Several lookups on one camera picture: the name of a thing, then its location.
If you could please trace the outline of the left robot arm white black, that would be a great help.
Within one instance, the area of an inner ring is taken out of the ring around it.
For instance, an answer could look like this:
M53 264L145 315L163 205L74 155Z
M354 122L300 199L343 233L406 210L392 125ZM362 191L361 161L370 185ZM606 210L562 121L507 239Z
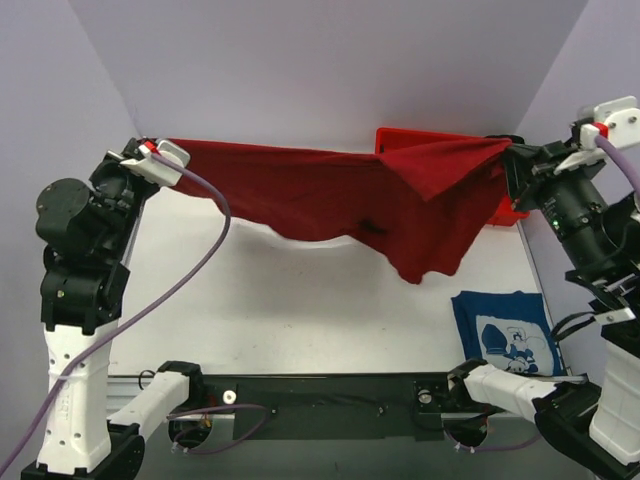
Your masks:
M166 140L132 139L108 152L88 181L49 184L36 207L44 241L41 320L49 358L46 431L25 479L132 479L152 433L205 401L201 368L168 361L114 414L108 366L146 201L177 184L189 154Z

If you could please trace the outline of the red t shirt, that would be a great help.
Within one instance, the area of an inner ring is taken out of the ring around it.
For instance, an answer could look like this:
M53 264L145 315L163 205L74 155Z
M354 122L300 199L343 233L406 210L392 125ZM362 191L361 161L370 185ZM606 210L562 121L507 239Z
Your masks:
M456 274L506 194L507 138L465 138L391 152L344 153L179 139L188 168L234 217L291 240L349 236L418 284Z

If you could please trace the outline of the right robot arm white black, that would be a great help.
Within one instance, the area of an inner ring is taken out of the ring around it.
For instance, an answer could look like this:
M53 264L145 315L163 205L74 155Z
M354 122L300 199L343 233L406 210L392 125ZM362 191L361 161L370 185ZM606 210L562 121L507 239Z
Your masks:
M483 404L534 424L555 450L598 479L639 475L639 193L608 202L594 178L614 161L639 181L621 151L598 138L593 150L556 142L514 145L504 155L508 193L519 210L549 225L570 267L546 283L552 339L570 378L545 380L486 360L449 376L446 396L458 409Z

